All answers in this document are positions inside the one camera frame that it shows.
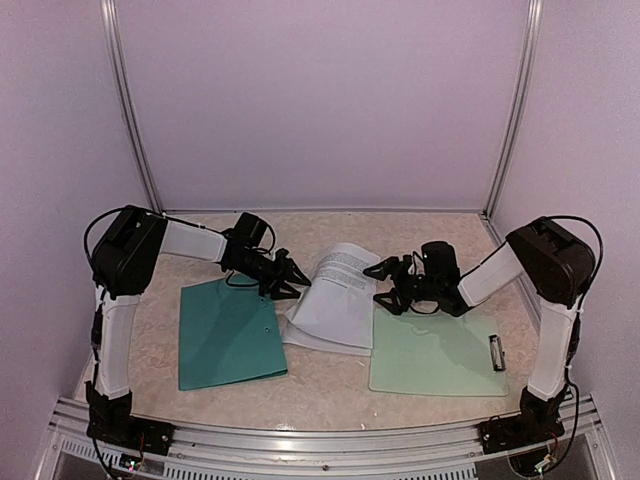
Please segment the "wall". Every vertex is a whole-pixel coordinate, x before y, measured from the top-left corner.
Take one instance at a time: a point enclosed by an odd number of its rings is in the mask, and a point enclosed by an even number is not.
[[[605,240],[574,376],[593,392],[618,461],[640,469],[640,3],[545,2],[536,65],[496,223],[591,219]],[[576,230],[587,235],[584,229]]]
[[[143,195],[95,0],[0,15],[0,478],[23,478],[89,355],[86,224]]]
[[[118,2],[169,209],[480,210],[527,0]]]

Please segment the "light green folder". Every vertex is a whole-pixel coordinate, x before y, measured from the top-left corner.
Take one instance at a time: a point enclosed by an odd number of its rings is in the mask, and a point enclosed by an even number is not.
[[[253,283],[243,275],[233,283]],[[224,280],[182,289],[179,389],[194,390],[287,373],[273,302],[258,288]]]
[[[491,317],[466,314],[393,316],[376,309],[369,388],[444,396],[506,396],[505,372],[495,372]]]

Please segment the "white paper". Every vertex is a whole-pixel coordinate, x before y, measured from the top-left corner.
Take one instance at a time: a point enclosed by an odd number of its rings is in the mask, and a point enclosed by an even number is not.
[[[327,249],[311,287],[286,313],[287,318],[317,339],[371,349],[376,281],[362,270],[379,261],[379,256],[351,243]]]
[[[282,332],[282,341],[292,345],[313,348],[314,350],[322,350],[325,352],[342,353],[345,355],[358,355],[361,357],[370,357],[371,350],[368,348],[354,347],[352,345],[344,345],[342,343],[329,342],[308,333],[304,333],[291,322],[287,322]]]

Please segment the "marbled surface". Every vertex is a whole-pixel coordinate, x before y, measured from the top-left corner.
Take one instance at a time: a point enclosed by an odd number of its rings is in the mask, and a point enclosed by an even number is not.
[[[494,246],[474,214],[260,213],[276,231],[277,247],[291,252],[311,274],[315,256],[336,242],[352,242],[382,258],[402,255],[432,240],[457,252],[462,272]],[[237,214],[185,217],[216,229]],[[285,345],[289,374],[223,387],[178,390],[180,289],[220,278],[216,264],[162,256],[134,321],[129,374],[134,414],[174,421],[259,429],[360,430],[442,424],[516,411],[533,368],[536,333],[515,288],[494,295],[475,312],[496,318],[506,361],[506,397],[436,397],[372,392],[369,359]],[[379,291],[388,291],[389,282]],[[277,302],[279,320],[292,301]]]

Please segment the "clipboard clip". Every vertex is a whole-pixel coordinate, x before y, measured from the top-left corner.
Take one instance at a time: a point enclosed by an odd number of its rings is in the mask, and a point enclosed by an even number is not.
[[[502,340],[500,335],[489,335],[489,349],[491,350],[491,362],[493,363],[494,372],[505,372],[507,363],[502,350]]]

